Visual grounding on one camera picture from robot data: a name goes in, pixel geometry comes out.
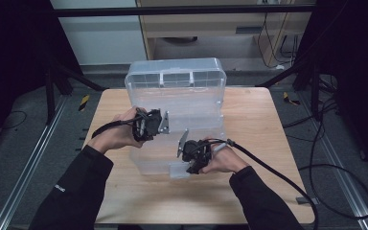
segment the black cable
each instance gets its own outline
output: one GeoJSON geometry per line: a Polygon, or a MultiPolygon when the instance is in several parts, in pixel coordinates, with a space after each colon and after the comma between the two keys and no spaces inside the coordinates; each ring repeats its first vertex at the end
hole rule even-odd
{"type": "Polygon", "coordinates": [[[296,185],[292,180],[288,179],[285,175],[277,172],[276,170],[274,170],[273,168],[271,168],[270,166],[268,166],[265,162],[263,162],[261,159],[259,159],[258,157],[256,157],[255,155],[253,155],[251,152],[249,152],[247,149],[243,148],[242,146],[236,144],[235,142],[232,142],[232,147],[240,150],[241,152],[243,152],[244,154],[246,154],[247,156],[249,156],[251,159],[253,159],[254,161],[256,161],[259,165],[263,166],[265,169],[267,169],[268,171],[270,171],[271,173],[279,176],[280,178],[282,178],[283,180],[285,180],[289,185],[291,185],[291,187],[293,187],[296,191],[298,191],[298,193],[300,193],[306,200],[307,202],[310,204],[313,214],[315,216],[315,219],[313,221],[313,229],[318,229],[318,211],[316,209],[315,204],[312,202],[311,198],[306,194],[306,192],[304,192],[300,187],[298,187],[298,185],[296,185]]]}
{"type": "MultiPolygon", "coordinates": [[[[271,40],[270,40],[270,36],[268,35],[268,30],[267,30],[267,26],[266,26],[266,20],[267,20],[267,12],[264,14],[264,22],[263,22],[263,25],[262,25],[262,29],[261,31],[259,32],[259,36],[258,36],[258,48],[259,48],[259,51],[262,55],[262,58],[264,57],[264,54],[262,52],[262,49],[260,47],[260,38],[262,36],[262,32],[263,30],[265,29],[265,32],[266,32],[266,35],[267,35],[267,40],[268,40],[268,43],[270,44],[270,48],[271,48],[271,54],[273,55],[273,57],[280,63],[280,64],[286,64],[286,63],[289,63],[289,61],[281,61],[279,59],[276,58],[276,55],[274,54],[274,48],[273,48],[273,45],[271,44],[271,40]]],[[[268,68],[274,68],[276,66],[269,66],[267,63],[265,63],[265,59],[263,58],[263,63],[266,67],[268,68]]]]}
{"type": "Polygon", "coordinates": [[[149,113],[146,113],[145,111],[142,111],[142,109],[140,108],[136,108],[136,114],[139,115],[138,117],[135,117],[135,118],[132,118],[130,120],[126,120],[126,121],[115,121],[115,122],[110,122],[110,123],[107,123],[103,126],[100,126],[97,130],[95,130],[93,133],[92,133],[92,137],[91,138],[94,138],[96,137],[97,135],[103,133],[105,130],[109,129],[109,128],[113,128],[113,127],[119,127],[119,126],[123,126],[123,125],[128,125],[128,126],[131,126],[133,127],[133,125],[131,125],[130,123],[133,123],[133,122],[137,122],[139,120],[146,120],[149,118],[149,114],[151,114],[152,111],[150,111],[149,113]]]}
{"type": "MultiPolygon", "coordinates": [[[[361,216],[361,217],[356,217],[356,216],[352,216],[352,215],[348,215],[348,214],[344,214],[340,211],[337,211],[335,208],[333,208],[331,205],[327,204],[326,202],[324,202],[324,200],[318,195],[318,192],[315,190],[315,187],[314,187],[314,183],[313,183],[313,180],[312,180],[312,168],[313,167],[316,167],[314,166],[315,164],[312,164],[313,162],[313,154],[314,154],[314,149],[315,149],[315,145],[316,145],[316,141],[318,140],[318,136],[319,136],[319,133],[320,133],[320,130],[323,126],[323,116],[324,116],[324,109],[325,109],[325,104],[326,102],[324,102],[324,106],[323,108],[321,109],[321,112],[320,112],[320,119],[319,119],[319,128],[318,128],[318,131],[316,132],[315,134],[315,137],[313,139],[313,142],[312,142],[312,146],[311,146],[311,150],[310,150],[310,163],[308,166],[306,167],[303,167],[302,169],[309,169],[309,179],[310,179],[310,186],[311,186],[311,189],[312,189],[312,192],[314,193],[315,197],[325,206],[327,207],[328,209],[330,209],[331,211],[333,211],[334,213],[336,214],[339,214],[341,215],[342,217],[344,218],[347,218],[347,219],[354,219],[354,220],[360,220],[360,219],[368,219],[368,214],[365,215],[365,216],[361,216]]],[[[330,164],[319,164],[320,166],[328,166],[328,167],[334,167],[334,168],[337,168],[339,170],[342,170],[346,173],[349,173],[353,176],[353,178],[362,186],[362,188],[364,189],[364,191],[367,193],[368,195],[368,190],[366,188],[366,186],[358,179],[357,176],[355,176],[353,173],[341,168],[341,167],[338,167],[338,166],[335,166],[335,165],[330,165],[330,164]]]]}
{"type": "Polygon", "coordinates": [[[2,127],[2,129],[10,129],[10,128],[18,127],[22,125],[26,121],[26,118],[28,117],[28,114],[24,111],[12,111],[11,114],[13,113],[22,113],[24,115],[23,120],[20,123],[13,125],[13,126],[4,126],[2,127]]]}
{"type": "Polygon", "coordinates": [[[322,78],[319,78],[319,82],[322,84],[322,87],[325,87],[324,90],[330,93],[336,93],[336,88],[333,86],[332,83],[327,82],[326,80],[323,80],[322,78]]]}
{"type": "MultiPolygon", "coordinates": [[[[334,104],[336,104],[336,103],[331,103],[330,105],[328,105],[328,107],[325,107],[325,109],[324,109],[324,113],[326,113],[326,112],[328,112],[328,111],[331,111],[331,110],[333,110],[333,109],[335,109],[335,108],[337,108],[337,106],[335,106],[335,107],[331,107],[331,105],[334,105],[334,104]]],[[[303,124],[303,123],[305,123],[306,121],[308,121],[309,119],[311,119],[311,118],[314,118],[315,116],[314,115],[310,115],[310,116],[308,116],[308,117],[305,117],[305,118],[302,118],[302,119],[300,119],[300,120],[297,120],[297,121],[294,121],[294,122],[291,122],[291,123],[289,123],[289,124],[285,124],[285,125],[283,125],[283,128],[287,128],[287,127],[295,127],[295,126],[297,126],[297,125],[300,125],[300,124],[303,124]]]]}
{"type": "Polygon", "coordinates": [[[294,138],[294,139],[297,139],[297,140],[300,140],[300,141],[313,142],[313,140],[307,140],[307,139],[304,139],[304,138],[299,138],[299,137],[295,137],[295,136],[291,136],[291,135],[287,135],[287,134],[286,134],[286,137],[294,138]]]}
{"type": "Polygon", "coordinates": [[[331,86],[333,87],[333,88],[335,88],[334,87],[334,81],[333,81],[333,76],[332,75],[329,75],[330,76],[330,82],[331,82],[331,86]]]}
{"type": "MultiPolygon", "coordinates": [[[[336,14],[336,16],[333,18],[333,20],[330,22],[330,24],[322,31],[322,33],[314,40],[314,42],[310,45],[310,47],[308,47],[304,53],[302,53],[299,57],[297,57],[293,63],[297,63],[299,61],[301,61],[301,63],[297,64],[298,66],[302,66],[305,65],[307,63],[307,59],[306,57],[312,52],[312,50],[314,48],[319,49],[320,47],[318,46],[318,43],[323,39],[323,36],[328,32],[328,30],[331,28],[331,26],[334,24],[334,22],[336,21],[337,18],[339,18],[339,16],[342,14],[343,10],[346,8],[346,6],[348,5],[349,0],[346,0],[344,5],[342,6],[342,8],[340,9],[340,11],[336,14]]],[[[276,81],[278,81],[278,78],[280,78],[279,76],[274,77],[271,80],[267,80],[264,83],[261,83],[259,85],[271,85],[273,82],[275,83],[276,81]]]]}
{"type": "Polygon", "coordinates": [[[189,154],[192,154],[192,153],[196,152],[197,150],[202,149],[206,146],[211,146],[213,144],[218,144],[218,143],[226,143],[225,141],[220,140],[220,139],[206,139],[205,141],[208,141],[208,142],[205,142],[204,144],[199,145],[198,147],[196,147],[195,149],[190,151],[189,154]]]}
{"type": "MultiPolygon", "coordinates": [[[[339,167],[339,166],[336,166],[336,165],[331,165],[331,164],[312,164],[310,166],[301,167],[298,170],[299,171],[302,171],[302,170],[306,170],[308,168],[319,168],[319,167],[330,167],[330,168],[335,168],[335,169],[344,171],[345,173],[349,174],[356,181],[356,183],[358,183],[362,187],[363,191],[368,196],[368,189],[367,189],[366,185],[357,177],[357,175],[355,175],[354,173],[352,173],[352,172],[350,172],[350,171],[348,171],[346,169],[343,169],[342,167],[339,167]]],[[[356,216],[347,215],[347,214],[344,214],[344,213],[342,213],[340,211],[337,211],[335,208],[331,207],[328,203],[324,202],[324,200],[320,196],[318,196],[318,195],[315,195],[315,196],[318,199],[318,201],[320,203],[322,203],[325,207],[327,207],[331,211],[333,211],[333,212],[341,215],[344,218],[353,219],[353,220],[368,219],[368,214],[365,215],[365,216],[356,217],[356,216]]]]}
{"type": "Polygon", "coordinates": [[[291,52],[291,65],[294,64],[295,58],[297,57],[298,52],[298,35],[294,36],[294,44],[292,46],[292,52],[291,52]]]}
{"type": "Polygon", "coordinates": [[[282,55],[283,58],[291,58],[291,57],[285,55],[285,53],[286,54],[291,53],[290,51],[286,51],[286,52],[283,51],[283,47],[285,45],[285,42],[287,40],[287,37],[288,37],[287,35],[285,35],[285,37],[283,37],[283,42],[282,42],[282,45],[280,46],[280,54],[282,55]]]}

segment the table surface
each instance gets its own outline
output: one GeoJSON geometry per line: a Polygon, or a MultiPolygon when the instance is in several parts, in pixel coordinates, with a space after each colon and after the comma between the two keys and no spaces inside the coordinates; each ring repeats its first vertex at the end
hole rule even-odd
{"type": "MultiPolygon", "coordinates": [[[[105,90],[87,137],[130,107],[125,89],[105,90]]],[[[288,140],[266,88],[226,87],[221,112],[228,138],[304,190],[288,140]]],[[[311,207],[297,204],[295,198],[300,196],[297,191],[243,153],[237,153],[286,202],[300,223],[313,222],[311,207]]],[[[242,207],[229,186],[231,173],[214,172],[170,179],[167,174],[141,175],[129,159],[129,147],[110,150],[106,156],[115,165],[106,182],[97,223],[246,223],[242,207]]]]}

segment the metal rail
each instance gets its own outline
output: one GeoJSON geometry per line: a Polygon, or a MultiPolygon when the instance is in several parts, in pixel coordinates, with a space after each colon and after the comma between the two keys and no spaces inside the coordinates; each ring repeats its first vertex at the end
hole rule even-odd
{"type": "MultiPolygon", "coordinates": [[[[309,99],[304,93],[298,92],[298,95],[302,101],[302,104],[304,105],[304,108],[306,108],[307,112],[311,114],[311,110],[309,108],[309,99]]],[[[312,125],[314,126],[315,130],[319,129],[319,124],[314,120],[312,120],[312,125]]],[[[342,161],[337,156],[337,153],[328,138],[327,134],[325,133],[324,136],[320,140],[321,146],[324,149],[324,153],[328,159],[328,161],[331,164],[334,164],[339,167],[343,167],[342,161]]],[[[336,179],[339,182],[340,188],[342,189],[342,192],[344,193],[346,199],[348,200],[352,211],[357,217],[360,216],[366,216],[368,214],[368,207],[363,200],[355,181],[352,179],[351,176],[348,174],[341,172],[341,171],[334,171],[336,179]]],[[[361,219],[358,221],[361,229],[368,230],[368,218],[367,219],[361,219]]]]}
{"type": "Polygon", "coordinates": [[[223,6],[183,6],[183,7],[140,7],[140,8],[97,8],[60,9],[53,11],[34,11],[32,14],[46,14],[57,17],[128,16],[162,14],[210,14],[210,13],[256,13],[256,12],[312,12],[315,4],[284,5],[223,5],[223,6]]]}
{"type": "Polygon", "coordinates": [[[13,214],[16,211],[20,200],[25,194],[29,182],[35,172],[35,169],[37,168],[38,162],[40,161],[40,158],[43,155],[43,152],[46,149],[47,144],[49,143],[49,140],[52,137],[52,134],[58,124],[58,120],[61,117],[68,98],[69,97],[67,96],[60,97],[56,109],[56,116],[54,117],[53,121],[44,128],[43,133],[41,134],[39,140],[37,141],[37,144],[34,147],[34,151],[32,152],[28,163],[26,164],[22,174],[20,174],[16,185],[14,186],[8,200],[5,203],[5,206],[2,208],[0,212],[0,230],[5,230],[8,228],[13,214]]]}

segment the black jacket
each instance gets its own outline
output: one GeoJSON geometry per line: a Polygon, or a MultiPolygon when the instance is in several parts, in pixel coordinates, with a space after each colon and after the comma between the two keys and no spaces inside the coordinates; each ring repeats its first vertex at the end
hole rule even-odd
{"type": "MultiPolygon", "coordinates": [[[[112,161],[85,146],[43,200],[29,229],[94,229],[112,167],[112,161]]],[[[252,167],[233,174],[229,183],[251,229],[303,229],[252,167]]]]}

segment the clear plastic container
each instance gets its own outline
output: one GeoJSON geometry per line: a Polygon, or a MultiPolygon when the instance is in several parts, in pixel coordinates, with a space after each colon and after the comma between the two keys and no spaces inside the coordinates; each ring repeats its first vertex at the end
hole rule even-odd
{"type": "Polygon", "coordinates": [[[185,129],[187,140],[206,136],[224,138],[220,112],[226,75],[216,58],[136,61],[127,73],[126,89],[132,105],[150,111],[169,111],[170,134],[159,134],[141,149],[132,148],[130,158],[142,174],[185,177],[185,164],[176,157],[185,129]]]}

